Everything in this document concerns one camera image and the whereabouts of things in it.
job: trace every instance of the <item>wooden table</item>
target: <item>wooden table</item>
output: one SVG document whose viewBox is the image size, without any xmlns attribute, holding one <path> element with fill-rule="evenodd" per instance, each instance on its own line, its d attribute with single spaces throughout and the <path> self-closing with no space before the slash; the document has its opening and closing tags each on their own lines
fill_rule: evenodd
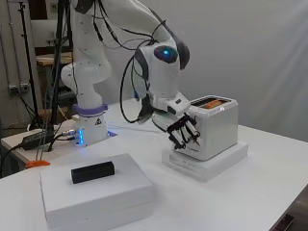
<svg viewBox="0 0 308 231">
<path fill-rule="evenodd" d="M 45 92 L 47 89 L 48 98 L 51 98 L 53 95 L 53 77 L 52 77 L 52 66 L 54 64 L 55 58 L 54 54 L 41 55 L 37 56 L 37 65 L 40 65 L 44 68 L 46 73 L 46 81 L 45 84 L 40 83 L 41 92 Z M 61 54 L 61 64 L 70 64 L 72 63 L 72 53 L 64 52 Z M 69 92 L 65 94 L 65 97 L 73 97 L 73 92 Z"/>
<path fill-rule="evenodd" d="M 37 56 L 37 65 L 49 66 L 53 65 L 55 59 L 54 54 Z M 61 64 L 70 64 L 72 62 L 71 52 L 65 52 L 61 54 Z"/>
</svg>

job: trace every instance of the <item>white robotic arm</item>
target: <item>white robotic arm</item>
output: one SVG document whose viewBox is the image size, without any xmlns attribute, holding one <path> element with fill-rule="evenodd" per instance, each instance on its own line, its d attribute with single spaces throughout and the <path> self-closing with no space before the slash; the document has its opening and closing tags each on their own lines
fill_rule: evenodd
<svg viewBox="0 0 308 231">
<path fill-rule="evenodd" d="M 134 55 L 134 63 L 147 85 L 139 122 L 152 117 L 158 127 L 169 132 L 176 149 L 185 148 L 190 140 L 196 141 L 199 133 L 194 129 L 195 121 L 187 115 L 191 104 L 177 88 L 180 69 L 187 65 L 190 52 L 165 22 L 137 0 L 72 0 L 71 14 L 75 63 L 64 68 L 62 79 L 77 93 L 77 111 L 81 116 L 78 126 L 88 139 L 83 142 L 92 144 L 107 138 L 103 102 L 93 84 L 106 80 L 111 68 L 99 41 L 102 38 L 93 26 L 93 16 L 105 18 L 105 24 L 109 20 L 119 28 L 152 35 L 156 43 L 138 48 Z M 96 22 L 98 28 L 104 26 L 103 20 Z M 109 25 L 106 26 L 117 40 Z"/>
</svg>

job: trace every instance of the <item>table surface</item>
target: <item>table surface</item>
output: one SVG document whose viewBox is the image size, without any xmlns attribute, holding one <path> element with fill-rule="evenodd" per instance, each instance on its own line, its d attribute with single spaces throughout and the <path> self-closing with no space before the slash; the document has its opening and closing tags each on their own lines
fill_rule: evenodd
<svg viewBox="0 0 308 231">
<path fill-rule="evenodd" d="M 124 102 L 131 118 L 137 115 L 138 107 L 133 100 Z M 239 126 L 239 139 L 249 143 L 248 157 L 201 183 L 162 164 L 162 152 L 171 151 L 171 145 L 167 135 L 150 121 L 127 124 L 118 105 L 111 106 L 105 117 L 109 129 L 119 136 L 87 148 L 57 142 L 44 159 L 55 167 L 122 153 L 134 158 L 155 185 L 155 211 L 152 217 L 115 231 L 269 230 L 308 182 L 308 143 L 303 141 Z M 6 138 L 3 144 L 11 145 L 20 138 Z M 20 155 L 32 159 L 33 154 L 27 153 Z M 41 169 L 24 170 L 0 181 L 3 230 L 48 230 L 40 193 Z"/>
<path fill-rule="evenodd" d="M 54 56 L 55 56 L 54 54 L 37 56 L 37 64 L 42 66 L 52 65 L 55 60 Z M 61 54 L 61 63 L 70 64 L 71 62 L 72 62 L 71 52 L 63 52 Z"/>
</svg>

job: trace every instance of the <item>purple ring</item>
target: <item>purple ring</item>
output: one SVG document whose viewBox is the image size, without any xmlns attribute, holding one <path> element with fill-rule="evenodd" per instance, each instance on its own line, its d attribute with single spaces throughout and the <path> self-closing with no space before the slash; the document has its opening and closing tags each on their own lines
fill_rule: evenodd
<svg viewBox="0 0 308 231">
<path fill-rule="evenodd" d="M 77 104 L 74 104 L 74 110 L 82 116 L 94 116 L 97 114 L 101 114 L 108 110 L 108 104 L 102 104 L 102 106 L 93 109 L 83 109 L 80 108 Z"/>
</svg>

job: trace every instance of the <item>power outlet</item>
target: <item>power outlet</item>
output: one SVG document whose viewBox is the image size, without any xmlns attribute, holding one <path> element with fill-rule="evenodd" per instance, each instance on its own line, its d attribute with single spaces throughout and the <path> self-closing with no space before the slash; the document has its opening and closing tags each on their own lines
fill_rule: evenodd
<svg viewBox="0 0 308 231">
<path fill-rule="evenodd" d="M 9 94 L 18 94 L 18 86 L 16 85 L 9 85 Z"/>
<path fill-rule="evenodd" d="M 57 3 L 50 3 L 50 12 L 51 13 L 58 13 L 58 4 Z"/>
<path fill-rule="evenodd" d="M 29 84 L 20 84 L 20 93 L 27 93 L 30 90 Z"/>
</svg>

